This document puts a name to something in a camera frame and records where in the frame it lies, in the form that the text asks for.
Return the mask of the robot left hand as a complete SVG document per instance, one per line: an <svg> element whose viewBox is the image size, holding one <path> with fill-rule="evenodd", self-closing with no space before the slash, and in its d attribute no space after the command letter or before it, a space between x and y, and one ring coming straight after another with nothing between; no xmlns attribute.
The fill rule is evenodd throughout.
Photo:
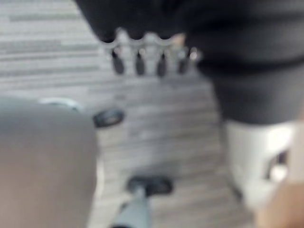
<svg viewBox="0 0 304 228"><path fill-rule="evenodd" d="M301 0L78 0L97 38L118 28L132 38L179 33L202 58L222 118L230 181L251 209L269 201L281 178L271 160L292 145L304 104Z"/></svg>

